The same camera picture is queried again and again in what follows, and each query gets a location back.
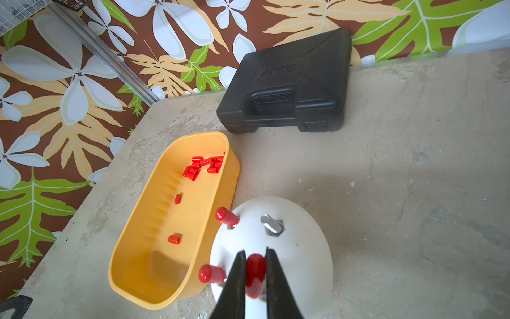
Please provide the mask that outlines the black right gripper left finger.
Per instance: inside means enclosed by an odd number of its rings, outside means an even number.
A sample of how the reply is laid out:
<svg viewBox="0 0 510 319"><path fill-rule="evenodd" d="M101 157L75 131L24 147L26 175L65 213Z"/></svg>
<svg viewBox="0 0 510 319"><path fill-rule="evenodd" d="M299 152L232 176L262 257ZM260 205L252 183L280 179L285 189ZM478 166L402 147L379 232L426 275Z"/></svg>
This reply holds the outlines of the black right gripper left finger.
<svg viewBox="0 0 510 319"><path fill-rule="evenodd" d="M245 251L236 254L231 271L210 319L244 319L247 282Z"/></svg>

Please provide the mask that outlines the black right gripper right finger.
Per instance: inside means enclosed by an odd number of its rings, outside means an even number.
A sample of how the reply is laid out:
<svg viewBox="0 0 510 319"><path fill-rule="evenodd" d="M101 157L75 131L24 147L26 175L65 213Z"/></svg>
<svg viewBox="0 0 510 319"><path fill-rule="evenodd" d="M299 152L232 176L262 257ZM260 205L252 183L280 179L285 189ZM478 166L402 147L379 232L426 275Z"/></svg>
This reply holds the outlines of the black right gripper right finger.
<svg viewBox="0 0 510 319"><path fill-rule="evenodd" d="M265 260L267 318L303 319L276 251L267 248Z"/></svg>

